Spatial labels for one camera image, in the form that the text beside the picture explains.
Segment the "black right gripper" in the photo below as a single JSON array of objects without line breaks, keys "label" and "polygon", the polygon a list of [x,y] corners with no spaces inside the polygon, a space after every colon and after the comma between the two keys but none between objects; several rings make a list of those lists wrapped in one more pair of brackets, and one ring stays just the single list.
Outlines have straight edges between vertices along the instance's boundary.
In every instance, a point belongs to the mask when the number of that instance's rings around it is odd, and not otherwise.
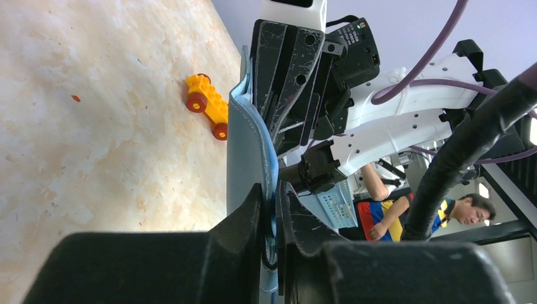
[{"label": "black right gripper", "polygon": [[[344,25],[327,35],[321,30],[262,20],[255,22],[250,56],[253,104],[275,142],[279,158],[346,130],[351,89],[373,80],[380,56],[365,18],[345,16],[328,25]],[[322,46],[331,60],[324,93],[300,96],[319,62]]]}]

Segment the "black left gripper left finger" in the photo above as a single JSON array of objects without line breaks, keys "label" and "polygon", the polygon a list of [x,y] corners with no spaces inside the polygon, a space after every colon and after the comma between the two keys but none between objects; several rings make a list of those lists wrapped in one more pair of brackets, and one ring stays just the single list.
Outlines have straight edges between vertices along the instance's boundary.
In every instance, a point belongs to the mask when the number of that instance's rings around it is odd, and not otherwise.
[{"label": "black left gripper left finger", "polygon": [[25,303],[256,303],[262,189],[206,232],[71,234]]}]

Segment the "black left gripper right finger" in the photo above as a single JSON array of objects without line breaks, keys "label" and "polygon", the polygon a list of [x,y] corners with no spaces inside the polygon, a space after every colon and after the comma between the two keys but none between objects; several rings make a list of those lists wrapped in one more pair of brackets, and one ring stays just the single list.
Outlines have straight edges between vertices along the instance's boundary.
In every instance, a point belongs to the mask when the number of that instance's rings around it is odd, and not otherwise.
[{"label": "black left gripper right finger", "polygon": [[479,246],[350,241],[325,225],[288,182],[275,192],[279,294],[286,303],[514,303]]}]

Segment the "teal card holder wallet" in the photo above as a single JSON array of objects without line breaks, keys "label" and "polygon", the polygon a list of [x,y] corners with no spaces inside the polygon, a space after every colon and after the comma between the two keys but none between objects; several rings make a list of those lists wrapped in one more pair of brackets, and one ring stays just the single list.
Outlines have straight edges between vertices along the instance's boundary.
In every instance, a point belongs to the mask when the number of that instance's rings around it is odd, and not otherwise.
[{"label": "teal card holder wallet", "polygon": [[279,164],[267,126],[253,104],[253,60],[248,46],[241,50],[238,84],[229,93],[227,136],[227,213],[244,201],[253,184],[262,189],[259,299],[276,303],[278,298],[277,224],[274,193]]}]

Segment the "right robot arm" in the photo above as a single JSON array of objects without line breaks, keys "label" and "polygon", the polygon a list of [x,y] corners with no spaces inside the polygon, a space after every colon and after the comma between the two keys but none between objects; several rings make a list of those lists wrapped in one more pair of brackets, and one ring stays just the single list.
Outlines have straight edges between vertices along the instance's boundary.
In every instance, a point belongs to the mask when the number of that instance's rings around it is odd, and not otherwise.
[{"label": "right robot arm", "polygon": [[326,1],[264,1],[230,93],[228,192],[278,182],[324,192],[364,165],[443,140],[451,181],[536,104],[536,87],[513,80],[499,91],[477,75],[480,52],[462,41],[433,56],[467,6],[458,1],[441,33],[411,70],[380,73],[370,23],[346,16],[328,32]]}]

